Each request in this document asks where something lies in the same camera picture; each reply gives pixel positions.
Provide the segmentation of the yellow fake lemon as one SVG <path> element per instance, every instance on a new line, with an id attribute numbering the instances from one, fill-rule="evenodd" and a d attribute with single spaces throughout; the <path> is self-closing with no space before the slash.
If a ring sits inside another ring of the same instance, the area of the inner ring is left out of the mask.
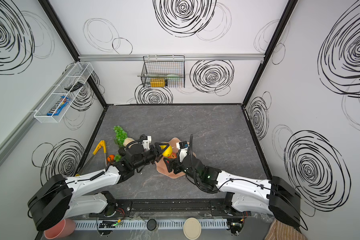
<path id="1" fill-rule="evenodd" d="M 171 155 L 172 155 L 172 153 L 173 153 L 173 149 L 172 149 L 172 147 L 171 146 L 166 146 L 165 147 L 165 149 L 163 149 L 163 156 L 165 157 L 165 158 L 169 158 Z"/>

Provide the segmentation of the pink scalloped fruit bowl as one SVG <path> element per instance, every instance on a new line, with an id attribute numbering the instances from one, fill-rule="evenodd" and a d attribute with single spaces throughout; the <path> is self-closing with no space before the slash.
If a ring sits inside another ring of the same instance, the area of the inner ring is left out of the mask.
<path id="1" fill-rule="evenodd" d="M 189 142 L 180 141 L 178 138 L 172 138 L 168 144 L 172 147 L 173 153 L 177 154 L 177 158 L 162 158 L 158 163 L 156 163 L 156 169 L 159 173 L 171 179 L 177 179 L 186 174 L 182 170 L 182 167 L 188 155 Z"/>

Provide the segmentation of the beige fake pear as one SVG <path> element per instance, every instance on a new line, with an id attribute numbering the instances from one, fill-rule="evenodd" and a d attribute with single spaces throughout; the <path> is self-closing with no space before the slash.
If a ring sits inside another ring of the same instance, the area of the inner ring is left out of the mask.
<path id="1" fill-rule="evenodd" d="M 123 146 L 126 147 L 129 143 L 135 141 L 133 138 L 126 138 L 123 142 Z"/>

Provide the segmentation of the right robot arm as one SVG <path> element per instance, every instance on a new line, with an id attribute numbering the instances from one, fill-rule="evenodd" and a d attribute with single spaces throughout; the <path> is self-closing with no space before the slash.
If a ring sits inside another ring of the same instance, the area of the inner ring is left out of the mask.
<path id="1" fill-rule="evenodd" d="M 164 162 L 170 173 L 184 173 L 199 190 L 208 194 L 227 194 L 229 209 L 237 212 L 257 212 L 274 216 L 278 221 L 298 228 L 301 225 L 301 195 L 284 179 L 256 180 L 230 174 L 206 166 L 197 159 L 192 144 L 160 144 Z"/>

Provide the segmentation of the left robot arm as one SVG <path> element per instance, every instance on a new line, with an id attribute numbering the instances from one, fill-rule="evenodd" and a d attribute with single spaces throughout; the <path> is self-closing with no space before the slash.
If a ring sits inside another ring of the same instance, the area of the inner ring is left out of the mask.
<path id="1" fill-rule="evenodd" d="M 28 201 L 28 215 L 37 231 L 48 230 L 67 218 L 103 212 L 114 199 L 105 193 L 89 195 L 90 192 L 120 184 L 144 166 L 173 153 L 170 144 L 152 145 L 151 141 L 150 136 L 142 135 L 139 140 L 128 143 L 125 155 L 102 170 L 78 177 L 61 174 L 51 177 Z"/>

